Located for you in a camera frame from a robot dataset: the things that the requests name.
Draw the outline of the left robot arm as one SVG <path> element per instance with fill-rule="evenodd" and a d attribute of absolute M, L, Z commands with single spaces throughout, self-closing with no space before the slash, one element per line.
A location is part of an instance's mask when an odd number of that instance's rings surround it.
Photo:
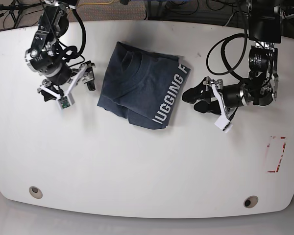
<path fill-rule="evenodd" d="M 244 32 L 226 37 L 213 46 L 221 46 L 221 59 L 227 69 L 224 74 L 232 75 L 238 83 L 225 86 L 222 79 L 207 76 L 182 95 L 182 100 L 192 104 L 197 112 L 217 115 L 215 125 L 225 133 L 232 127 L 239 107 L 249 104 L 264 107 L 276 100 L 279 76 L 275 45 L 281 42 L 280 12 L 279 0 L 247 1 L 247 16 L 242 17 Z M 255 42 L 249 51 L 246 78 L 235 73 L 240 63 L 230 66 L 225 55 L 227 44 L 237 38 L 244 39 L 243 53 L 248 41 Z"/>

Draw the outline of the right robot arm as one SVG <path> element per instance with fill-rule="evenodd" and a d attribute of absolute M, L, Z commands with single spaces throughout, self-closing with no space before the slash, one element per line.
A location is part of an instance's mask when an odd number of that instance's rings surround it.
<path fill-rule="evenodd" d="M 68 64 L 71 60 L 82 57 L 86 46 L 86 29 L 76 10 L 78 1 L 44 0 L 41 6 L 44 12 L 24 59 L 33 72 L 45 77 L 37 92 L 45 101 L 55 100 L 60 109 L 66 109 L 74 104 L 72 90 L 79 82 L 86 84 L 88 90 L 95 91 L 95 64 L 86 60 Z M 60 42 L 60 37 L 69 27 L 69 11 L 72 11 L 81 27 L 80 48 Z"/>

